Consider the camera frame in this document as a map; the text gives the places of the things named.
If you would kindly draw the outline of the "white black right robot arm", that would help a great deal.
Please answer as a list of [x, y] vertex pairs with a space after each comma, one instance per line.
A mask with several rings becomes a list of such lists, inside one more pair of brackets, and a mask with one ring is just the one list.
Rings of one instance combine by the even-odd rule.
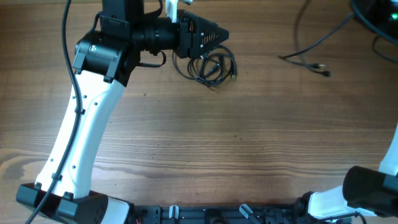
[[[351, 19], [376, 34], [374, 38], [397, 44], [397, 1], [350, 1], [351, 12], [332, 30], [335, 33]], [[349, 217], [397, 216], [397, 137], [377, 170], [354, 166], [343, 183], [323, 192], [308, 192], [294, 205], [295, 220], [335, 223]]]

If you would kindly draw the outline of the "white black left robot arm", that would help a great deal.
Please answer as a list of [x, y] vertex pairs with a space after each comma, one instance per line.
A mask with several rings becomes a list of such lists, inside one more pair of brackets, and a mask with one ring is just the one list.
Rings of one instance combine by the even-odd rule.
[[22, 184], [16, 200], [60, 223], [159, 223], [158, 208], [91, 189], [93, 165], [109, 117], [122, 97], [131, 72], [142, 67], [141, 52], [171, 50], [196, 60], [228, 39], [216, 23], [161, 1], [145, 12], [142, 1], [103, 1], [92, 28], [67, 60], [70, 101], [52, 152], [35, 182]]

